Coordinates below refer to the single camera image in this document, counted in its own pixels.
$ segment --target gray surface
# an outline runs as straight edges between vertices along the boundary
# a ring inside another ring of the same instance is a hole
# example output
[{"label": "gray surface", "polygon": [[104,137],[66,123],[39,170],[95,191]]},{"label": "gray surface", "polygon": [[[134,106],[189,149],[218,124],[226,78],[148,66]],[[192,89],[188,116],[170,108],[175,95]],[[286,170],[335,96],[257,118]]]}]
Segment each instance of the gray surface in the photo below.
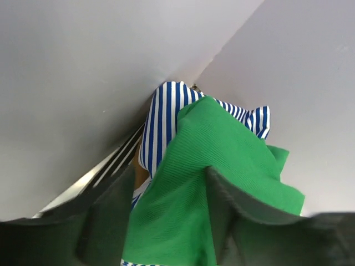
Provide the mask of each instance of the gray surface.
[{"label": "gray surface", "polygon": [[270,105],[268,143],[290,150],[282,180],[305,193],[305,215],[355,211],[354,14],[351,0],[268,0],[196,82]]},{"label": "gray surface", "polygon": [[191,84],[261,2],[1,1],[0,219],[83,176],[160,83]]}]

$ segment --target green cloth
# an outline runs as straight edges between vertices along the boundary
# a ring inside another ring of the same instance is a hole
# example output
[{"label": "green cloth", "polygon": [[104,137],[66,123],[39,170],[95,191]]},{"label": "green cloth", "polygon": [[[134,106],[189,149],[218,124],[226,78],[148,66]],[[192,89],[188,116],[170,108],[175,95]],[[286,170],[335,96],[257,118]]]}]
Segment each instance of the green cloth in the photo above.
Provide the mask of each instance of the green cloth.
[{"label": "green cloth", "polygon": [[213,166],[260,201],[300,214],[304,196],[280,182],[288,151],[268,147],[213,98],[184,107],[155,177],[132,210],[123,259],[216,265],[204,168]]}]

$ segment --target blue and white striped fabric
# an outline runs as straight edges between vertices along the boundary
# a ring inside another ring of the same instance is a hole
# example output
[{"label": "blue and white striped fabric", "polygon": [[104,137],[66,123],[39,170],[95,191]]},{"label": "blue and white striped fabric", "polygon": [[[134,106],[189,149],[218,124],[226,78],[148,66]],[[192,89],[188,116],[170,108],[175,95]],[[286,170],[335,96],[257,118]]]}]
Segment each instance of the blue and white striped fabric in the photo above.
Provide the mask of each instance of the blue and white striped fabric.
[{"label": "blue and white striped fabric", "polygon": [[[149,171],[151,178],[155,175],[166,147],[175,137],[179,110],[201,97],[204,97],[203,93],[191,90],[183,82],[170,81],[157,88],[151,101],[139,151],[139,164]],[[248,111],[217,99],[216,101],[257,137],[267,137],[270,129],[268,106]]]}]

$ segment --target gray wall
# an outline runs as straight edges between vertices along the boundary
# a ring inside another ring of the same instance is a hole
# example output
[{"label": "gray wall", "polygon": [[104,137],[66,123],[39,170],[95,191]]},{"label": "gray wall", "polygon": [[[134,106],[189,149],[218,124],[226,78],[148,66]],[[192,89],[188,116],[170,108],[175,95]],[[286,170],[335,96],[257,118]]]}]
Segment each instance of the gray wall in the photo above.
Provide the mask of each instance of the gray wall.
[{"label": "gray wall", "polygon": [[261,2],[1,1],[0,219],[84,175],[155,87],[192,83]]},{"label": "gray wall", "polygon": [[305,214],[355,210],[355,1],[268,0],[198,86],[247,108],[269,104],[268,143],[290,150],[285,183]]}]

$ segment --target brown object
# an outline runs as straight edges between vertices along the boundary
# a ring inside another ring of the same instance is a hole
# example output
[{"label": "brown object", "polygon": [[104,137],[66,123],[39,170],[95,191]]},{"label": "brown object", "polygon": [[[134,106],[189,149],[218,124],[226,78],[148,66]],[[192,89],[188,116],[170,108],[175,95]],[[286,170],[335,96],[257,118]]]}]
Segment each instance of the brown object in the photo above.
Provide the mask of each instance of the brown object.
[{"label": "brown object", "polygon": [[133,165],[135,169],[135,183],[134,183],[134,189],[136,190],[139,188],[145,180],[149,177],[149,172],[141,167],[141,165],[138,163],[138,156],[139,156],[139,149],[141,145],[142,139],[140,139],[137,149],[135,151],[135,155],[133,157]]}]

